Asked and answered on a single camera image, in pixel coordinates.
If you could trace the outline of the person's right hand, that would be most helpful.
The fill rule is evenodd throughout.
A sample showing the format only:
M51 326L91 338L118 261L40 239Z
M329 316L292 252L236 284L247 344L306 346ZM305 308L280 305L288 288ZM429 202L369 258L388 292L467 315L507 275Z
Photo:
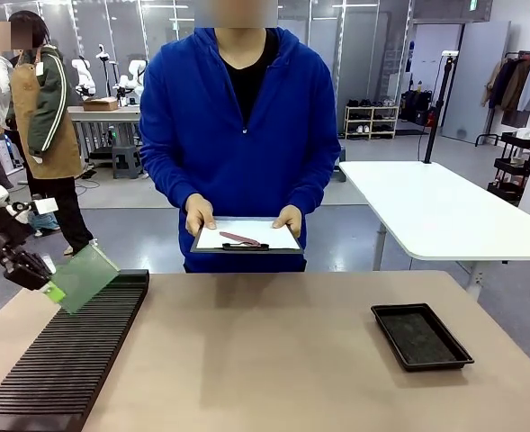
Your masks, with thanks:
M199 193L191 194L185 203L185 227L189 234L196 237L202 228L216 229L211 203Z

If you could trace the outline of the person's left hand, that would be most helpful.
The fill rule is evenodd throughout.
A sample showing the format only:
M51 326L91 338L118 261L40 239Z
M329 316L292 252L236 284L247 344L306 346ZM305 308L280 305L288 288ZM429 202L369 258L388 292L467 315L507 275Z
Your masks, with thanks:
M279 213L279 216L273 222L273 227L275 229L287 227L296 239L301 236L301 226L302 213L296 206L292 204L283 207Z

